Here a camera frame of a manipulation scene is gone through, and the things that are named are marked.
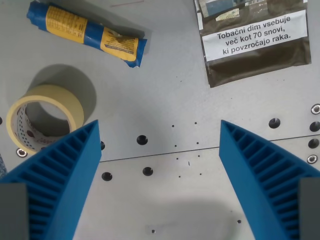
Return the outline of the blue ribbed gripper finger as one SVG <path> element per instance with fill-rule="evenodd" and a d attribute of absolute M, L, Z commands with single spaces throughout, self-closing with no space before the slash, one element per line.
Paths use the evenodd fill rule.
<path fill-rule="evenodd" d="M 225 120 L 219 157 L 255 239 L 300 239 L 299 181 L 319 177 L 319 170 Z"/>
<path fill-rule="evenodd" d="M 67 134 L 7 173 L 25 184 L 31 240 L 71 240 L 102 157 L 98 120 Z"/>

